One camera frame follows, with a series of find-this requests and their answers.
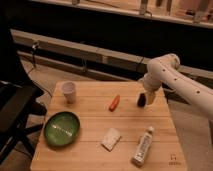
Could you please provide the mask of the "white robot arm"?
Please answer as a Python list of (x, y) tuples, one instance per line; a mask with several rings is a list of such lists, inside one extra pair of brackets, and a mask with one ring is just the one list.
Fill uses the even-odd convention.
[(162, 84), (166, 84), (213, 121), (213, 89), (178, 72), (179, 66), (180, 59), (175, 54), (153, 58), (148, 61), (147, 73), (140, 82), (148, 94), (154, 94)]

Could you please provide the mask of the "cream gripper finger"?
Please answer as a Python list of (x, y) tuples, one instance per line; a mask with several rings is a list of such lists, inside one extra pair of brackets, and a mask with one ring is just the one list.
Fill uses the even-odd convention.
[(156, 97), (156, 93), (155, 92), (151, 92), (151, 91), (146, 91), (145, 92), (145, 97), (146, 97), (146, 104), (147, 105), (151, 105)]

